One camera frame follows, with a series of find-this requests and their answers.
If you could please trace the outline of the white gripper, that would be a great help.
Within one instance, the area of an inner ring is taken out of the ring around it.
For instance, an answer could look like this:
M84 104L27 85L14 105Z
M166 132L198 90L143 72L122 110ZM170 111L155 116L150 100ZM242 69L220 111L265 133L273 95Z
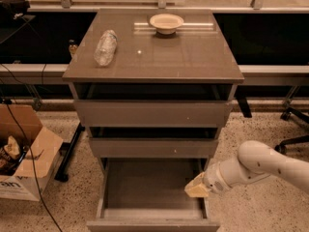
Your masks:
M221 175L220 164L215 163L190 181L184 191L189 197L204 198L209 196L210 191L220 194L230 189Z

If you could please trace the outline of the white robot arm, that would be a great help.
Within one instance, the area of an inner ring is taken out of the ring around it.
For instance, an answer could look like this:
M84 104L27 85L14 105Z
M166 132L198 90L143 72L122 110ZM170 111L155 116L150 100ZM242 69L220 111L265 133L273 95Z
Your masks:
M230 159L212 164L184 188L189 197L204 198L238 185L258 184L272 176L309 193L309 162L289 158L265 143L243 142Z

